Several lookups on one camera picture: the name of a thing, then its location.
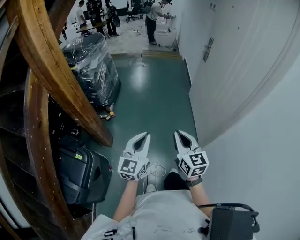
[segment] white cable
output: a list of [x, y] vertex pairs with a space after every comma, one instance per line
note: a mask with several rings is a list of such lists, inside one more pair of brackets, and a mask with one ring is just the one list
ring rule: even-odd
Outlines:
[[[147, 175], [147, 179], [148, 179], [148, 181], [149, 181], [149, 176], [150, 175], [153, 175], [155, 178], [155, 187], [156, 187], [156, 190], [158, 191], [158, 186], [157, 186], [157, 182], [156, 182], [156, 177], [164, 177], [166, 174], [167, 174], [167, 170], [165, 169], [165, 167], [164, 166], [162, 166], [162, 165], [160, 165], [160, 164], [157, 164], [157, 166], [156, 167], [158, 167], [158, 166], [160, 166], [160, 167], [162, 167], [163, 169], [164, 169], [164, 171], [165, 171], [165, 173], [163, 174], [163, 175], [156, 175], [156, 174], [154, 174], [153, 172], [151, 172], [149, 175]], [[146, 181], [146, 178], [144, 178], [144, 182], [142, 183], [142, 193], [143, 194], [145, 194], [145, 191], [144, 191], [144, 185], [145, 185], [145, 181]]]
[[143, 37], [146, 37], [147, 35], [143, 35], [142, 33], [139, 32], [142, 28], [143, 28], [143, 26], [139, 26], [139, 29], [138, 29], [138, 30], [134, 30], [134, 29], [132, 28], [132, 31], [133, 31], [133, 32], [136, 32], [136, 35], [137, 35], [137, 36], [141, 35], [141, 36], [143, 36]]
[[122, 30], [122, 33], [119, 34], [119, 36], [121, 36], [124, 32], [127, 32], [127, 30], [123, 29], [123, 30]]

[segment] yellow label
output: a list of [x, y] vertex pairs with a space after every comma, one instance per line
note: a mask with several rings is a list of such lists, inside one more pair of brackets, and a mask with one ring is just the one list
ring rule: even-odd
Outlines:
[[75, 158], [81, 160], [83, 157], [81, 155], [79, 155], [79, 154], [76, 154]]
[[77, 69], [77, 65], [75, 65], [74, 67], [70, 68], [72, 71]]

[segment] backpack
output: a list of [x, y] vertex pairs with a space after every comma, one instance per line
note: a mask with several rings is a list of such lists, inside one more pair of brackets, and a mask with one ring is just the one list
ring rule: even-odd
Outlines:
[[153, 3], [155, 3], [155, 0], [149, 0], [144, 3], [143, 8], [145, 13], [149, 13], [151, 11]]
[[139, 10], [142, 8], [141, 6], [141, 1], [135, 1], [135, 4], [133, 6], [133, 9], [132, 9], [132, 14], [133, 15], [138, 15], [139, 13]]
[[108, 16], [112, 18], [113, 24], [116, 28], [120, 27], [120, 19], [118, 17], [117, 8], [114, 5], [111, 5], [107, 12]]

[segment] plastic-wrapped machine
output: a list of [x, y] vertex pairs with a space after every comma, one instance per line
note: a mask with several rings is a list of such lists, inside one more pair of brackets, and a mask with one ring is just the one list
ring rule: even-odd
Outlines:
[[62, 52], [94, 108], [110, 106], [115, 102], [121, 83], [101, 33], [75, 38]]

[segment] white t-shirt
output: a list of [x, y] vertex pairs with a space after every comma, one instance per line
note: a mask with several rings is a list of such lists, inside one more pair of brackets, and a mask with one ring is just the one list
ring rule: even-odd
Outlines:
[[155, 2], [152, 4], [152, 8], [151, 8], [151, 11], [149, 13], [147, 13], [147, 16], [156, 21], [159, 16], [158, 16], [158, 13], [161, 12], [161, 3], [160, 2]]
[[76, 10], [76, 19], [77, 19], [77, 23], [78, 23], [79, 25], [85, 23], [84, 20], [83, 20], [80, 16], [83, 16], [83, 17], [84, 17], [83, 10], [82, 10], [81, 7], [79, 7], [79, 8]]
[[105, 18], [108, 19], [108, 10], [109, 10], [109, 7], [107, 7], [107, 5], [105, 4], [104, 5], [104, 8], [103, 8], [103, 14], [105, 15]]
[[198, 229], [206, 219], [190, 191], [159, 191], [138, 196], [135, 212], [121, 222], [98, 216], [82, 240], [133, 240], [132, 227], [137, 240], [205, 240]]

